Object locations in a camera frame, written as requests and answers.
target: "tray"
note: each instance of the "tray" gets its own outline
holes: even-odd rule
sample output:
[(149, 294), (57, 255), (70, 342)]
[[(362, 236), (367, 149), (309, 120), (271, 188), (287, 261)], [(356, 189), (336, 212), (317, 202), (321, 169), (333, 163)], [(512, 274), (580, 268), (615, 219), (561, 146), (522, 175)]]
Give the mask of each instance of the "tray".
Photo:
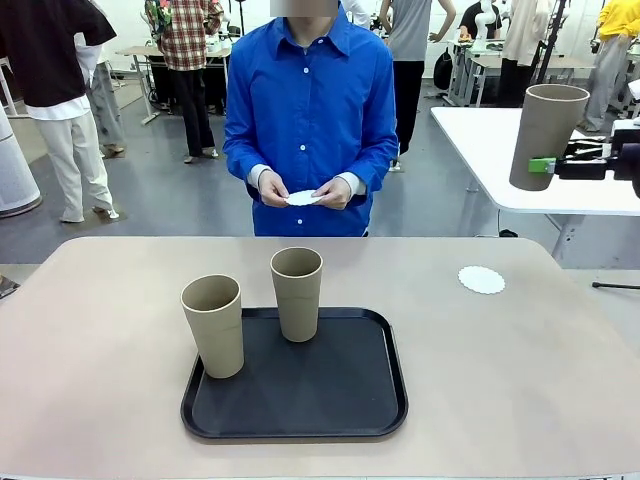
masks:
[(245, 365), (216, 380), (196, 359), (182, 401), (187, 429), (207, 439), (380, 437), (409, 403), (391, 326), (361, 308), (321, 308), (318, 333), (295, 344), (278, 310), (243, 310)]

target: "tray rim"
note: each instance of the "tray rim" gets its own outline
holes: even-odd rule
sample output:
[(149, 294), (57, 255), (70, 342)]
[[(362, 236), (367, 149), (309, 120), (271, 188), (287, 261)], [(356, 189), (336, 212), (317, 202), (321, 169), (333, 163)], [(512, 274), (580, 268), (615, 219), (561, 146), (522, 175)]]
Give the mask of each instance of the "tray rim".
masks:
[[(278, 316), (278, 309), (273, 307), (250, 307), (242, 309), (242, 318), (273, 318)], [(195, 396), (198, 392), (200, 381), (195, 382), (196, 376), (200, 378), (204, 373), (204, 365), (200, 359), (200, 355), (196, 356), (189, 380), (185, 388), (185, 393), (180, 403), (180, 417), (187, 431), (196, 437), (206, 440), (257, 440), (257, 439), (357, 439), (357, 438), (381, 438), (392, 434), (398, 430), (407, 418), (409, 413), (409, 398), (407, 396), (407, 390), (405, 387), (404, 376), (402, 374), (402, 367), (400, 365), (400, 358), (398, 356), (398, 349), (396, 346), (395, 335), (393, 327), (387, 321), (387, 319), (374, 310), (361, 307), (320, 307), (319, 318), (335, 318), (335, 317), (362, 317), (366, 316), (372, 321), (375, 321), (382, 327), (384, 332), (385, 345), (387, 347), (387, 358), (389, 359), (389, 367), (391, 368), (391, 379), (395, 390), (396, 400), (398, 402), (398, 415), (394, 420), (386, 427), (382, 428), (377, 433), (354, 433), (349, 435), (331, 435), (331, 434), (315, 434), (315, 435), (296, 435), (296, 434), (276, 434), (276, 435), (210, 435), (206, 431), (198, 428), (193, 421), (193, 404)]]

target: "hand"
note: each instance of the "hand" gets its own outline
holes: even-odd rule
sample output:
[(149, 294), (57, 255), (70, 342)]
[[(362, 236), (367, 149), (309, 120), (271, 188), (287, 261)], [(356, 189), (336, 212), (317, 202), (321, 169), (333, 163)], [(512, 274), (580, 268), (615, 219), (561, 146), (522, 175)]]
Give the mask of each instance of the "hand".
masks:
[(285, 208), (289, 206), (286, 198), (289, 198), (289, 192), (282, 183), (282, 178), (273, 170), (265, 170), (260, 174), (258, 179), (258, 190), (262, 203), (270, 207)]
[(316, 203), (332, 210), (344, 210), (351, 200), (351, 187), (342, 177), (335, 177), (320, 187), (312, 197), (322, 197)]

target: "black sweater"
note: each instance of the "black sweater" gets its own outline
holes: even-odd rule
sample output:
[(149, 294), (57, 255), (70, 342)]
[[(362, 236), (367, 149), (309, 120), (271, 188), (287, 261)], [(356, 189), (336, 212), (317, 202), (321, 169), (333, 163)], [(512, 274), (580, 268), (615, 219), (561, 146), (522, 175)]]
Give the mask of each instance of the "black sweater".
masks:
[(0, 0), (0, 58), (8, 56), (31, 107), (51, 107), (85, 94), (74, 35), (87, 46), (116, 36), (89, 0)]

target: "blue shirt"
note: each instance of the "blue shirt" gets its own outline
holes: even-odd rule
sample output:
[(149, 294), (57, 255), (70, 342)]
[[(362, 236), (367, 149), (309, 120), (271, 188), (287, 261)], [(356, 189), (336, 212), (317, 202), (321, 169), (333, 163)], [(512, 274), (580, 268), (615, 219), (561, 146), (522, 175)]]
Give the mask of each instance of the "blue shirt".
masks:
[(229, 171), (247, 181), (264, 164), (289, 193), (313, 190), (344, 172), (366, 195), (344, 211), (320, 206), (268, 207), (254, 199), (259, 236), (362, 236), (373, 193), (398, 153), (393, 62), (373, 33), (351, 24), (342, 8), (326, 37), (305, 50), (277, 18), (233, 47), (224, 151)]

